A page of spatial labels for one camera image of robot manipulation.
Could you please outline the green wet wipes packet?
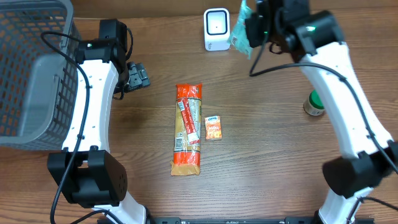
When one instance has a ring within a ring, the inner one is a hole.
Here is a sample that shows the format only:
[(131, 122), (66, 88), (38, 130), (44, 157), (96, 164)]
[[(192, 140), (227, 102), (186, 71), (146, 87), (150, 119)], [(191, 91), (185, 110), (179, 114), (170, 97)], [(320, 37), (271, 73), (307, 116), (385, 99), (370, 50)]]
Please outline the green wet wipes packet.
[(246, 0), (242, 0), (237, 22), (233, 27), (233, 30), (228, 39), (228, 43), (239, 52), (247, 55), (248, 59), (251, 58), (253, 48), (249, 45), (249, 40), (246, 35), (245, 20), (249, 19), (251, 14), (252, 9), (247, 5)]

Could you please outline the orange spaghetti packet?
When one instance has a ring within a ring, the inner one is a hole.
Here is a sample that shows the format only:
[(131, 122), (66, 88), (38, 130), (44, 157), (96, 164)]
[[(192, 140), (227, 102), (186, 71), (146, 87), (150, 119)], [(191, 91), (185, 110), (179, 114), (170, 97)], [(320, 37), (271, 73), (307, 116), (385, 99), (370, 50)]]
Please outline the orange spaghetti packet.
[(198, 175), (201, 159), (202, 85), (177, 84), (173, 176)]

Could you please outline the green lid glass jar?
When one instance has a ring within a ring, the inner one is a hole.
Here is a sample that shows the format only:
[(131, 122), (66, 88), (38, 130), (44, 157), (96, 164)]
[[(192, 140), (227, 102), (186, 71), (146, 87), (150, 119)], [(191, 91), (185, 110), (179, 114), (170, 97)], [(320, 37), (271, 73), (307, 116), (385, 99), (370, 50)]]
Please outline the green lid glass jar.
[(308, 98), (303, 102), (305, 112), (311, 116), (320, 116), (325, 108), (316, 90), (313, 90)]

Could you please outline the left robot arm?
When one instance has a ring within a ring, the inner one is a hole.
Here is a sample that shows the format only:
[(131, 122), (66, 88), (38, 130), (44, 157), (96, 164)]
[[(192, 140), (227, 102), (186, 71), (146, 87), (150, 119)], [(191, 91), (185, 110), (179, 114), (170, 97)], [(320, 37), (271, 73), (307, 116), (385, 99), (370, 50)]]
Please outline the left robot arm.
[(114, 94), (150, 85), (141, 63), (130, 61), (131, 30), (117, 19), (99, 23), (99, 37), (80, 40), (74, 57), (64, 56), (76, 66), (78, 87), (72, 121), (62, 150), (50, 153), (47, 168), (58, 185), (50, 211), (63, 195), (70, 204), (92, 211), (77, 219), (80, 223), (102, 213), (103, 223), (153, 223), (148, 209), (127, 191), (124, 166), (110, 153), (109, 117)]

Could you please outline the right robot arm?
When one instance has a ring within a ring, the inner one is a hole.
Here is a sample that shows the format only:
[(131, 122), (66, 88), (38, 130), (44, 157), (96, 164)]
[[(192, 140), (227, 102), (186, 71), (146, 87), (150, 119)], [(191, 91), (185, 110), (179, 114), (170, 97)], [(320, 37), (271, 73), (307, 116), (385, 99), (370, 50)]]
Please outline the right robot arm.
[(354, 223), (363, 201), (397, 171), (397, 142), (377, 119), (354, 72), (343, 31), (308, 1), (258, 1), (246, 19), (251, 47), (278, 45), (312, 83), (334, 127), (341, 156), (324, 163), (329, 186), (313, 223)]

